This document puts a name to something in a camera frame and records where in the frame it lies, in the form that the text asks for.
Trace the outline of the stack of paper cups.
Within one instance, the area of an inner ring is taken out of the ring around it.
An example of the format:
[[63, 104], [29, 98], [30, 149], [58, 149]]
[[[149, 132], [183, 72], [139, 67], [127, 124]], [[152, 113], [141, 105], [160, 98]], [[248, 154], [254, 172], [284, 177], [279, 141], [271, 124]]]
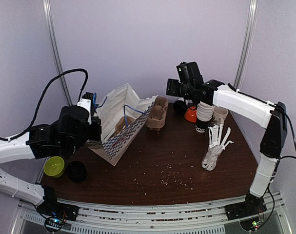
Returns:
[[214, 106], [200, 102], [197, 105], [196, 131], [204, 133], [213, 117]]

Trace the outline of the single brown pulp cup carrier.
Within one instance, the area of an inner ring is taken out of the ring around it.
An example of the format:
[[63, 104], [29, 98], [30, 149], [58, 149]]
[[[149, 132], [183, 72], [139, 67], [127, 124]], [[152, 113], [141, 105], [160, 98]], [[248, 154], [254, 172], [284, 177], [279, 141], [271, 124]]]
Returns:
[[126, 128], [126, 120], [128, 122], [128, 125], [130, 125], [133, 121], [135, 121], [135, 119], [130, 116], [126, 116], [126, 119], [125, 117], [122, 117], [115, 126], [115, 132], [114, 132], [115, 136]]

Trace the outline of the blue checkered paper bag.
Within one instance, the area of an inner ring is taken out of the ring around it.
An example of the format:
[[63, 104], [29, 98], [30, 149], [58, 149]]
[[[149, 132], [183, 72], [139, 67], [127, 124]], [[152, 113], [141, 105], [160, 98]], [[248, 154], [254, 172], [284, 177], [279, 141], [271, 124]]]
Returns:
[[139, 98], [128, 83], [108, 93], [95, 114], [101, 120], [100, 142], [88, 140], [87, 147], [116, 166], [145, 125], [156, 99]]

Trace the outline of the stack of black cup lids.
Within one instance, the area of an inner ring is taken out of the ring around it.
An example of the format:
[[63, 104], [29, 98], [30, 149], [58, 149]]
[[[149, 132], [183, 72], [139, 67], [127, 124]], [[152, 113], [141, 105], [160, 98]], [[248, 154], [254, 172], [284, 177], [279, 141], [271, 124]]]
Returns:
[[87, 177], [87, 170], [81, 161], [72, 161], [66, 168], [69, 179], [74, 183], [81, 183]]

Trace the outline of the single white paper cup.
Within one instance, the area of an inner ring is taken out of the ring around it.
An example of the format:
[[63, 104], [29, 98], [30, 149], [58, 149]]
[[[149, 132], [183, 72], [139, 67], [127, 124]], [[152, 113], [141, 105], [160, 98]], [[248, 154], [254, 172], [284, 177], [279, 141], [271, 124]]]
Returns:
[[187, 111], [187, 105], [183, 100], [177, 100], [173, 104], [173, 109], [177, 114], [183, 115]]

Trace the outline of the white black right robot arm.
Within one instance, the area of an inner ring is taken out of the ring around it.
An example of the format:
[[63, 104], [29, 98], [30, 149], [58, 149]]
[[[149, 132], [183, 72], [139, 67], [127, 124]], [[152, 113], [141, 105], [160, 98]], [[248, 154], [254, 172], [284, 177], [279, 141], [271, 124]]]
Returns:
[[194, 104], [225, 108], [259, 126], [262, 136], [259, 140], [259, 160], [254, 180], [242, 203], [245, 215], [252, 215], [260, 208], [260, 198], [268, 191], [276, 176], [281, 152], [287, 137], [287, 123], [284, 103], [273, 103], [244, 94], [231, 85], [217, 80], [190, 81], [168, 79], [166, 95], [191, 100]]

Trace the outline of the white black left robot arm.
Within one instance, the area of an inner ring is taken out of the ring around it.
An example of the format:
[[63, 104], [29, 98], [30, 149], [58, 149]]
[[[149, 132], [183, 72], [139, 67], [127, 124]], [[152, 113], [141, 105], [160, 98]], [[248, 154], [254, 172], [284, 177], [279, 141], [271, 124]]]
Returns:
[[[26, 133], [0, 140], [0, 164], [21, 160], [61, 156], [69, 159], [88, 140], [101, 139], [101, 120], [83, 107], [63, 107], [59, 119], [52, 124], [30, 127]], [[62, 206], [55, 190], [31, 184], [0, 168], [0, 191], [42, 206], [50, 216], [58, 216]]]

